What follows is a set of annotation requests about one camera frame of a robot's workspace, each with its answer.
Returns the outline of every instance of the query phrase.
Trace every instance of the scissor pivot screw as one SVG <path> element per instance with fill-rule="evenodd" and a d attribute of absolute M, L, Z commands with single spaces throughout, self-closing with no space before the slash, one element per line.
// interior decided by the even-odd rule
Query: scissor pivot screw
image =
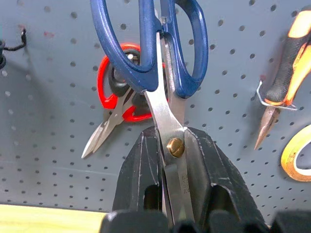
<path fill-rule="evenodd" d="M 185 145 L 180 138 L 173 138 L 167 145 L 172 156 L 181 157 L 185 151 Z"/>

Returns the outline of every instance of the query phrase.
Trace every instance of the pegboard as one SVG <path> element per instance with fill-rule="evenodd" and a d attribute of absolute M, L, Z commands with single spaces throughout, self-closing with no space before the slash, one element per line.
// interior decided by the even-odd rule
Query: pegboard
<path fill-rule="evenodd" d="M 185 124 L 205 130 L 243 175 L 265 220 L 278 210 L 310 209 L 309 183 L 280 167 L 285 145 L 311 123 L 311 76 L 300 87 L 296 112 L 282 111 L 254 151 L 264 107 L 255 96 L 259 76 L 273 77 L 284 38 L 308 0 L 199 0 L 205 13 L 209 64 L 200 90 L 187 101 Z M 136 0 L 107 0 L 119 42 L 139 42 Z M 159 2 L 155 3 L 160 12 Z M 177 6 L 187 69 L 193 69 L 190 22 Z M 139 133 L 152 121 L 122 123 L 99 151 L 81 160 L 84 146 L 103 120 L 96 90 L 104 56 L 89 1 L 5 0 L 0 38 L 27 47 L 5 52 L 0 74 L 0 202 L 109 211 L 120 167 Z M 310 147 L 298 165 L 311 166 Z"/>

